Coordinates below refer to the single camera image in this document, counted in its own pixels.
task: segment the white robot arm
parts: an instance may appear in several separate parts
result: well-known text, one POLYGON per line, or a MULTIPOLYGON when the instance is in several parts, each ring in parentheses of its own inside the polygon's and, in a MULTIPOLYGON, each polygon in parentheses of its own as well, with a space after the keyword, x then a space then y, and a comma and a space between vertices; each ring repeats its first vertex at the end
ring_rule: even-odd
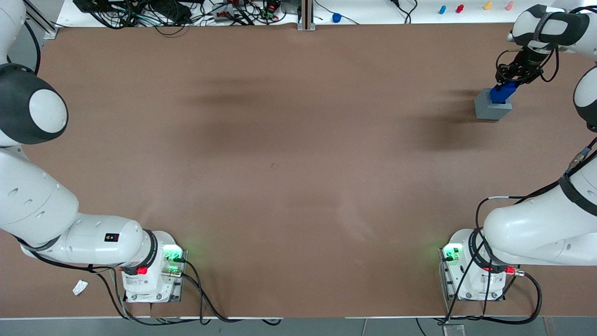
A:
MULTIPOLYGON (((518 17, 508 39, 522 51, 498 70, 496 87, 501 78, 511 82, 523 78, 517 85, 538 78, 538 65, 554 49, 597 61, 597 10, 557 8, 565 6, 564 1, 553 6, 535 5, 518 17)), ((592 68, 574 92, 574 106, 593 132, 597 132, 596 87, 597 68, 592 68)), ((442 249, 447 294, 458 300, 500 300, 511 265, 597 265, 597 161, 591 156, 581 162, 593 144, 576 156, 558 183, 519 204, 493 210, 481 229, 464 229, 452 236, 442 249), (463 274, 469 264, 470 270, 463 274)))
POLYGON ((75 195, 23 154, 21 144, 55 139, 68 122, 64 100, 48 83, 27 67, 2 64, 24 20, 21 0, 2 1, 0 228, 38 259, 120 266, 129 301, 177 301, 183 251, 169 234, 132 219, 79 213, 75 195))

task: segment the white paper scrap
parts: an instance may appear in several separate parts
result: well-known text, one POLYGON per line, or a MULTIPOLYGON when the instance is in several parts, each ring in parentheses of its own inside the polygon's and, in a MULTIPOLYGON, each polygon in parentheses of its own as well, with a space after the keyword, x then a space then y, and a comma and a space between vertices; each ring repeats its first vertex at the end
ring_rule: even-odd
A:
POLYGON ((87 285, 89 285, 89 283, 86 281, 79 280, 79 282, 77 282, 76 286, 73 288, 73 294, 79 295, 87 287, 87 285))

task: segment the red connector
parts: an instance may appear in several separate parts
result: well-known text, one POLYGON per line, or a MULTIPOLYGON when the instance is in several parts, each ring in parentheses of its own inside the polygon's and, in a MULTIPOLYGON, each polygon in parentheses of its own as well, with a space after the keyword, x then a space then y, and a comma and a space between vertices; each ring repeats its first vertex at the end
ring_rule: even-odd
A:
POLYGON ((506 272, 506 274, 509 274, 511 276, 524 276, 524 271, 521 271, 512 266, 506 266, 506 270, 504 272, 506 272))

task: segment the gray floor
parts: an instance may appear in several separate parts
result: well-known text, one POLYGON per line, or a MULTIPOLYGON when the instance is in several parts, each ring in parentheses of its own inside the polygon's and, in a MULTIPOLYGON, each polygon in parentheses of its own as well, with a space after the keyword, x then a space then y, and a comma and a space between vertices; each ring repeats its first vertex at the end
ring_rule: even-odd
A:
MULTIPOLYGON (((55 21, 63 0, 33 0, 33 3, 55 21)), ((40 28, 32 25, 38 41, 43 43, 40 28)), ((10 51, 13 62, 35 67, 35 48, 26 29, 22 29, 10 51)), ((427 336, 441 336, 442 329, 430 319, 421 319, 427 336)), ((51 320, 0 320, 1 336, 153 336, 176 333, 185 335, 305 335, 305 336, 360 336, 364 320, 355 319, 285 319, 279 326, 268 326, 258 320, 226 324, 218 321, 207 326, 187 323, 175 326, 146 327, 122 319, 51 319, 51 320)), ((523 326, 499 325, 491 322, 464 322, 469 336, 585 336, 597 335, 597 319, 590 317, 554 317, 538 319, 523 326)), ((365 328, 366 336, 422 335, 414 319, 370 319, 365 328)))

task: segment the brown table surface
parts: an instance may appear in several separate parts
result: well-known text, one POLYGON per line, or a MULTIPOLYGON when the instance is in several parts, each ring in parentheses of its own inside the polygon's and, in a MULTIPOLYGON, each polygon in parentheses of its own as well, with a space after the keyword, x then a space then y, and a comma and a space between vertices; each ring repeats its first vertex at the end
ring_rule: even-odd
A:
MULTIPOLYGON (((474 226, 481 199, 554 181, 593 137, 572 95, 594 63, 576 55, 552 83, 521 88, 503 120, 475 119, 510 27, 62 29, 40 77, 69 126, 25 151, 81 212, 171 233, 225 315, 439 316, 437 248, 474 226)), ((116 315, 95 276, 0 238, 0 316, 116 315), (78 279, 90 285, 74 297, 78 279)), ((524 269, 542 314, 597 316, 597 268, 524 269)), ((186 286, 182 303, 135 313, 196 316, 197 297, 186 286)), ((520 279, 488 314, 534 301, 520 279)))

